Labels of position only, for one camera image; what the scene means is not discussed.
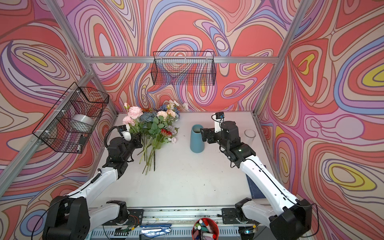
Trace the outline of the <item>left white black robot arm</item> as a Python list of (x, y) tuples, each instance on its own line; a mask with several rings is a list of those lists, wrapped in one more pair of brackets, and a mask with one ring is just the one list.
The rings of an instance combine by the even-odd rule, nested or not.
[(47, 210), (44, 240), (84, 240), (88, 233), (109, 221), (124, 225), (130, 218), (124, 201), (109, 201), (98, 208), (90, 205), (124, 174), (135, 149), (142, 148), (141, 135), (129, 140), (112, 139), (108, 157), (98, 173), (77, 190), (54, 198)]

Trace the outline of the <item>peach carnation stem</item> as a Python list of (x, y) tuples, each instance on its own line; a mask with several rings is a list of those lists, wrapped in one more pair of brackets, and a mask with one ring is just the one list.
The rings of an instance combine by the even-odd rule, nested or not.
[(159, 111), (157, 113), (157, 117), (163, 117), (164, 119), (166, 119), (166, 118), (176, 118), (177, 114), (173, 110)]

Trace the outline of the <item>clear glass vase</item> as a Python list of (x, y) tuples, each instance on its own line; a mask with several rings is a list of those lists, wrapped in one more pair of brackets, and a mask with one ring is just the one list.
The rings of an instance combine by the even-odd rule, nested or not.
[(249, 145), (250, 147), (253, 144), (253, 141), (256, 138), (256, 132), (251, 129), (246, 129), (244, 131), (244, 143)]

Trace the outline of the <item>red flower stem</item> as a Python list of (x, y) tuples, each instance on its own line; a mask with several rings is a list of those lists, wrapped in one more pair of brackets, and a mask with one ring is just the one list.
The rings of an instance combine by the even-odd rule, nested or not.
[(154, 136), (152, 144), (153, 148), (151, 150), (154, 171), (156, 170), (156, 151), (160, 150), (164, 144), (170, 142), (170, 139), (172, 139), (172, 137), (172, 132), (167, 129), (161, 129), (160, 132)]

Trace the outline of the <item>red pen cup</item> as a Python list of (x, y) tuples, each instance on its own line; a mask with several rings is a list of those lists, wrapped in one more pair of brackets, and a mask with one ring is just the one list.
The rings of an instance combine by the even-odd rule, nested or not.
[(217, 240), (219, 234), (218, 224), (210, 218), (199, 219), (192, 228), (193, 240)]

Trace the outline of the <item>blue hydrangea bunch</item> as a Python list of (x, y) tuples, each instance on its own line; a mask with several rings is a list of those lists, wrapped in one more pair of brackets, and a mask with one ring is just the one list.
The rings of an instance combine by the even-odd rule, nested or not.
[(175, 111), (176, 114), (177, 114), (177, 117), (176, 118), (166, 118), (164, 119), (163, 117), (157, 117), (157, 113), (159, 111), (167, 111), (167, 104), (163, 104), (162, 106), (160, 106), (160, 108), (158, 110), (154, 110), (154, 109), (148, 109), (148, 110), (145, 110), (143, 111), (143, 115), (140, 117), (140, 120), (142, 122), (152, 122), (154, 118), (157, 118), (159, 121), (161, 122), (175, 122), (177, 121), (179, 118), (180, 118), (180, 113), (179, 111)]

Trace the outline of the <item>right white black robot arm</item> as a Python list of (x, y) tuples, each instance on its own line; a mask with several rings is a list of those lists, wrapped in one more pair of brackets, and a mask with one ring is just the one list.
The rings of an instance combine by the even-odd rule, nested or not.
[(253, 181), (270, 203), (265, 207), (245, 198), (235, 205), (235, 219), (262, 224), (277, 240), (297, 240), (311, 229), (311, 204), (291, 194), (264, 167), (256, 152), (241, 141), (235, 122), (216, 121), (214, 128), (202, 128), (200, 133), (203, 142), (217, 143), (220, 152)]

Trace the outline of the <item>pink rose stem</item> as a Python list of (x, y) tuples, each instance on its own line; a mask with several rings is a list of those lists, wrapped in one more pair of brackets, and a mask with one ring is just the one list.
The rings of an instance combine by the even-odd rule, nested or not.
[(127, 115), (123, 118), (123, 125), (130, 126), (130, 132), (133, 137), (133, 134), (142, 131), (140, 117), (143, 115), (143, 110), (137, 106), (129, 106), (128, 103), (124, 103), (124, 108), (127, 111)]

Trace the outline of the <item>silver tape roll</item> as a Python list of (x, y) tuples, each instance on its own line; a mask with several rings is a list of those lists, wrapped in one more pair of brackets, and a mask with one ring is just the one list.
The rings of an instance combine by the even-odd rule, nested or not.
[(70, 121), (70, 127), (79, 133), (89, 133), (94, 126), (94, 120), (86, 115), (74, 115)]

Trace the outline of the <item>teal ceramic vase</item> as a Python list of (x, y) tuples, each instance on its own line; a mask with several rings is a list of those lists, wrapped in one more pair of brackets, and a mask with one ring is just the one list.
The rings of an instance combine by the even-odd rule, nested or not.
[(190, 137), (190, 149), (193, 153), (201, 153), (205, 149), (205, 143), (202, 139), (201, 129), (202, 125), (194, 125), (191, 129), (191, 137)]

